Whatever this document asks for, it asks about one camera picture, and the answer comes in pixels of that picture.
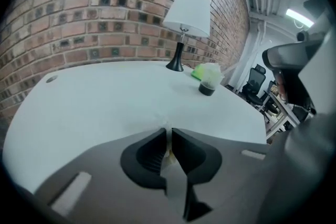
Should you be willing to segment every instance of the fluorescent light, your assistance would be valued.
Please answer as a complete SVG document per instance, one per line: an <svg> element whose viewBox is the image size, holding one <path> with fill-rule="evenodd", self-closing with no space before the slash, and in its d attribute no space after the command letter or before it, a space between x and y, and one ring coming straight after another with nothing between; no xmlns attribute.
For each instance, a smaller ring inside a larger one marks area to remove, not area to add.
<svg viewBox="0 0 336 224"><path fill-rule="evenodd" d="M310 19L304 17L300 13L297 13L290 8L287 10L286 15L288 15L289 17L292 17L293 19L299 21L300 23L304 25L307 25L308 27L311 27L314 24L314 22L312 22Z"/></svg>

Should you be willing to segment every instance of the green object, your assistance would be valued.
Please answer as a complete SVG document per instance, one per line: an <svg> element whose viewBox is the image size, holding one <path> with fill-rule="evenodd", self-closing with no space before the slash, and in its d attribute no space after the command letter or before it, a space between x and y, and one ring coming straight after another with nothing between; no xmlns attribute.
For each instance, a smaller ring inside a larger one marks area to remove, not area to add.
<svg viewBox="0 0 336 224"><path fill-rule="evenodd" d="M199 64L198 66L195 67L195 69L191 72L191 75L198 79L198 80L202 80L203 78L203 74L204 74L204 66L203 64Z"/></svg>

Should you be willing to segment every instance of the white table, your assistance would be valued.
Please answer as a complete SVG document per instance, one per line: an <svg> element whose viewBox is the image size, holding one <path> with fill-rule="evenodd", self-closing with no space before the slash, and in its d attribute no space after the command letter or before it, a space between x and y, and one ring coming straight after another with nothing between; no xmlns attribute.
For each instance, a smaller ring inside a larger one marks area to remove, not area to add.
<svg viewBox="0 0 336 224"><path fill-rule="evenodd" d="M283 100L281 100L280 98L277 98L272 92L269 93L269 96L274 100L276 106L280 109L281 118L267 132L266 139L269 139L272 135L274 135L280 129L280 127L284 125L286 121L289 121L289 123L293 125L293 127L296 127L300 124L300 121L295 116L295 114L292 112L292 109L288 107L283 102Z"/></svg>
<svg viewBox="0 0 336 224"><path fill-rule="evenodd" d="M34 193L85 150L160 127L266 143L264 118L252 106L224 87L207 97L192 69L166 64L100 63L47 74L9 127L3 160L12 179Z"/></svg>

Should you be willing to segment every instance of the brick wall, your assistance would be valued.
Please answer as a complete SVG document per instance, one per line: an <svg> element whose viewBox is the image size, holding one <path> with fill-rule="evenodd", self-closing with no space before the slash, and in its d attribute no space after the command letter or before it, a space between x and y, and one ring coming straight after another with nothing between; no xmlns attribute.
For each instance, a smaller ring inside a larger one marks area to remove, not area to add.
<svg viewBox="0 0 336 224"><path fill-rule="evenodd" d="M46 73L97 62L169 60L162 27L173 0L13 0L0 24L0 112L8 122ZM183 63L236 63L248 33L245 0L212 0L211 36L188 38Z"/></svg>

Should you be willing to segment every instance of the office chair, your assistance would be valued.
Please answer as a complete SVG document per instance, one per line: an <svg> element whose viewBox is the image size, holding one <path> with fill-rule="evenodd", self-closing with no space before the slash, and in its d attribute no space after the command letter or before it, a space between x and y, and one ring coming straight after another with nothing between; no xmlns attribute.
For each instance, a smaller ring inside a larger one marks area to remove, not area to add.
<svg viewBox="0 0 336 224"><path fill-rule="evenodd" d="M256 68L251 68L248 82L243 86L242 94L249 104L263 105L262 100L257 97L262 83L265 81L266 76L258 71Z"/></svg>
<svg viewBox="0 0 336 224"><path fill-rule="evenodd" d="M262 67L261 65L256 65L255 69L259 71L261 74L266 74L266 69Z"/></svg>

